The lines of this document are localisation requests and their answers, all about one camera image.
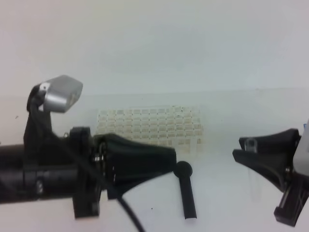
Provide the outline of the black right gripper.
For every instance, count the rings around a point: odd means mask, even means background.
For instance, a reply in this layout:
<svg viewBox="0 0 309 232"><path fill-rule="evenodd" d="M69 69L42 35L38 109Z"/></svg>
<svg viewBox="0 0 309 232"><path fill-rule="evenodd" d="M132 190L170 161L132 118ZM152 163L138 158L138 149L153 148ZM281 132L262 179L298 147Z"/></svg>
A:
<svg viewBox="0 0 309 232"><path fill-rule="evenodd" d="M300 174L294 164L301 139L298 129L240 137L242 150L232 152L235 162L254 170L282 192L281 201L274 210L278 222L297 222L309 198L309 179ZM247 140L251 141L253 152L248 151Z"/></svg>

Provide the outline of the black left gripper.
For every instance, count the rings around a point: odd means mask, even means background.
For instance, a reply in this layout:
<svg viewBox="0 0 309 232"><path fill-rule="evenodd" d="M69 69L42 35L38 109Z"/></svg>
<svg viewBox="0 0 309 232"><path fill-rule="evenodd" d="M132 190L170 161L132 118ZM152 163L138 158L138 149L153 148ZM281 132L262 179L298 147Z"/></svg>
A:
<svg viewBox="0 0 309 232"><path fill-rule="evenodd" d="M68 146L80 161L72 197L76 219L99 216L104 189L80 163L100 171L123 195L143 182L173 172L177 162L174 148L134 142L113 133L92 136L89 127L72 128Z"/></svg>

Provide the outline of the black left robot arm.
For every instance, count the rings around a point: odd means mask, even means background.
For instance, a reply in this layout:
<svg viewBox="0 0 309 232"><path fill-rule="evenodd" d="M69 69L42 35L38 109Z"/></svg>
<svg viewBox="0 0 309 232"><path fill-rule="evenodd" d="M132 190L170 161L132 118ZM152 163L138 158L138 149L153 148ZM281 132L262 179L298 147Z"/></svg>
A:
<svg viewBox="0 0 309 232"><path fill-rule="evenodd" d="M133 142L108 133L92 136L87 127L73 128L61 141L99 170L120 195L170 173L176 151L167 146ZM1 203L71 198L74 216L99 216L104 187L82 170L50 138L0 148Z"/></svg>

